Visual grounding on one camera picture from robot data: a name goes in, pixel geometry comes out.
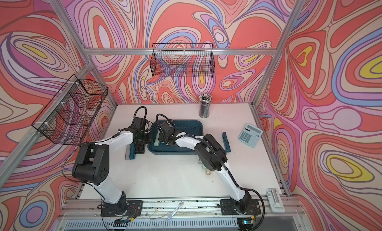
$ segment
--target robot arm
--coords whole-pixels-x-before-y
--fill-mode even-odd
[[[137,111],[141,108],[146,111],[144,118],[136,117]],[[144,106],[139,107],[128,128],[119,130],[117,134],[98,142],[83,144],[72,169],[74,178],[90,184],[103,197],[106,212],[117,216],[124,215],[128,206],[125,193],[108,176],[109,150],[113,152],[131,143],[136,144],[138,150],[136,152],[144,150],[144,145],[152,142],[146,113]]]
[[[236,201],[236,210],[244,214],[252,197],[248,191],[240,188],[229,166],[227,153],[216,139],[210,134],[197,137],[175,130],[172,121],[162,114],[157,115],[157,123],[158,116],[167,119],[167,121],[159,124],[159,140],[165,141],[166,145],[187,147],[194,150],[207,169],[217,172],[228,187],[231,198]]]

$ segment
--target psychedelic wall pattern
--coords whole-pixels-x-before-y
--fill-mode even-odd
[[[111,117],[113,105],[108,99],[93,122],[85,141],[99,140]],[[61,174],[64,161],[77,148],[55,145],[39,138],[14,173],[0,189],[0,230],[48,230],[60,214],[65,200],[74,195],[78,183]],[[76,158],[72,155],[64,173],[71,177]]]
[[[275,47],[294,0],[61,0],[86,47]]]
[[[294,0],[61,0],[85,46],[274,48]],[[150,56],[93,56],[117,103],[251,102],[270,56],[216,56],[214,78],[152,78]]]
[[[308,0],[261,100],[315,230],[382,229],[382,0]]]
[[[100,71],[117,103],[194,103],[200,94],[212,102],[251,102],[270,56],[229,55],[225,68],[215,65],[213,78],[153,77],[150,56],[95,55]]]
[[[0,0],[0,14],[2,162],[84,61],[47,0]],[[113,109],[105,100],[86,140],[99,139]],[[0,189],[1,231],[49,229],[78,186],[61,175],[61,166],[74,149],[44,137],[37,141]],[[67,175],[74,158],[65,166]]]

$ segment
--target black wire basket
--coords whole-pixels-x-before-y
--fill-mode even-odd
[[[90,79],[76,79],[48,118],[38,128],[36,120],[32,126],[55,144],[80,145],[107,93],[108,87],[103,84]]]
[[[153,43],[152,76],[213,77],[212,43]]]

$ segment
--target calculator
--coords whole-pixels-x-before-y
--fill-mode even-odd
[[[255,147],[262,134],[262,130],[254,125],[246,124],[239,136],[239,140],[244,144]]]

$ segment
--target blue tray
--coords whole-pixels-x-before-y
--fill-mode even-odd
[[[187,134],[202,136],[203,125],[198,120],[174,120],[175,130],[182,130]],[[158,147],[154,146],[155,138],[158,133],[158,124],[154,122],[152,125],[152,140],[153,142],[147,145],[150,152],[156,155],[196,155],[194,150],[188,149],[186,147],[171,147],[166,146],[165,143],[161,142]]]

